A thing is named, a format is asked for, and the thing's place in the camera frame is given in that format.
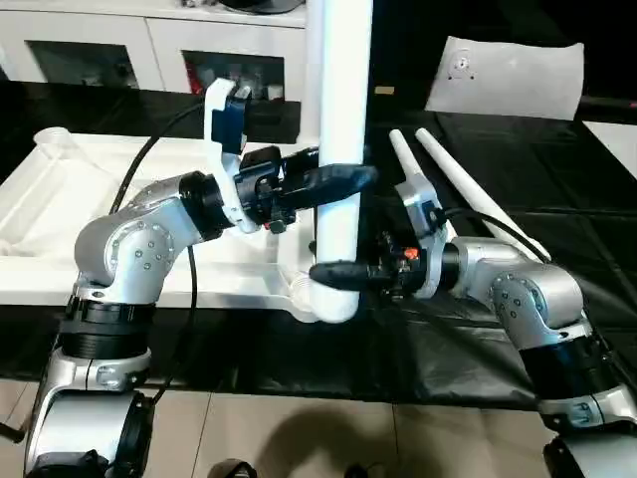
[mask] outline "black tabletop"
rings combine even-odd
[[[60,85],[0,84],[0,176],[6,178],[49,126],[74,132],[148,135],[197,101],[189,95]],[[253,141],[293,142],[298,104],[262,105]],[[200,137],[193,115],[171,135]],[[465,205],[415,140],[426,126],[512,217],[578,280],[589,316],[637,364],[637,181],[579,121],[373,112],[368,161],[381,172],[363,195],[365,231],[378,210],[405,227],[393,185],[404,176],[388,133],[400,128],[444,206]],[[454,221],[461,235],[484,227]],[[60,307],[0,307],[0,375],[38,379]],[[185,310],[161,309],[151,331],[151,383],[167,369]],[[495,318],[438,294],[418,307],[380,308],[362,298],[343,325],[297,322],[279,311],[199,310],[188,367],[175,386],[225,392],[362,400],[534,407],[521,361]]]

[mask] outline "cabinet door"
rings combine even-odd
[[[248,83],[255,98],[304,94],[306,34],[302,28],[148,19],[166,89],[196,93],[215,78]]]
[[[163,90],[141,18],[0,12],[11,80]]]

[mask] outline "white tray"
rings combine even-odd
[[[146,141],[96,134],[71,138],[74,153],[56,156],[46,144],[37,145],[0,186],[0,304],[66,305],[78,274],[76,237],[87,222],[107,213],[120,179]],[[262,146],[249,143],[246,152]],[[285,155],[304,147],[280,145]],[[203,141],[163,138],[141,164],[124,204],[152,181],[194,170],[208,170]],[[313,322],[308,277],[313,239],[314,214],[307,210],[278,236],[265,230],[245,235],[233,228],[195,246],[198,307],[280,309]],[[185,256],[166,278],[159,307],[189,306]]]

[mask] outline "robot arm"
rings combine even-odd
[[[147,335],[177,256],[233,226],[283,233],[297,210],[343,199],[375,180],[369,166],[318,167],[315,150],[281,157],[270,146],[242,157],[249,93],[227,81],[208,91],[204,130],[213,174],[155,182],[80,233],[80,274],[38,391],[26,475],[64,468],[141,476],[154,401],[134,389],[148,373]]]
[[[443,289],[480,302],[520,353],[541,419],[558,433],[544,449],[551,475],[636,476],[634,390],[588,322],[577,282],[500,240],[456,237],[446,243],[446,218],[433,185],[422,171],[403,168],[407,180],[396,190],[419,247],[399,247],[383,231],[379,242],[388,247],[379,266],[318,264],[311,277],[343,289],[372,285],[394,300],[426,300]]]

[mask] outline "white pvc pipe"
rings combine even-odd
[[[321,166],[362,164],[372,0],[324,0],[320,111]],[[317,261],[354,261],[360,194],[318,208]],[[312,310],[325,322],[350,319],[357,292],[313,282]]]
[[[298,142],[319,144],[320,80],[322,75],[322,0],[308,0],[306,24],[306,86],[301,103],[301,132]]]
[[[398,156],[398,160],[400,161],[400,165],[402,166],[402,170],[405,173],[405,176],[409,175],[425,175],[422,172],[420,164],[416,160],[414,153],[411,151],[409,144],[407,144],[407,140],[405,136],[402,135],[398,129],[393,129],[389,132],[389,140],[391,141],[391,145],[394,146],[394,151],[396,152],[396,156]],[[458,234],[456,233],[456,229],[451,224],[451,221],[447,221],[447,242],[451,242],[451,240],[456,237]]]
[[[471,175],[458,164],[456,159],[453,158],[449,152],[436,140],[436,138],[424,127],[421,127],[416,131],[416,137],[429,152],[434,161],[440,166],[443,172],[447,175],[449,180],[458,189],[458,192],[462,194],[465,200],[471,205],[471,207],[484,214],[500,219],[502,222],[519,232],[527,239],[529,239],[537,249],[539,249],[546,257],[550,258],[550,254],[534,239],[531,239],[525,232],[516,224],[511,217],[494,201],[487,192],[480,187],[480,184],[471,177]],[[513,244],[525,253],[530,259],[538,260],[538,257],[531,252],[527,247],[518,242],[514,237],[510,236],[497,226],[485,223],[494,237],[501,239],[509,244]]]

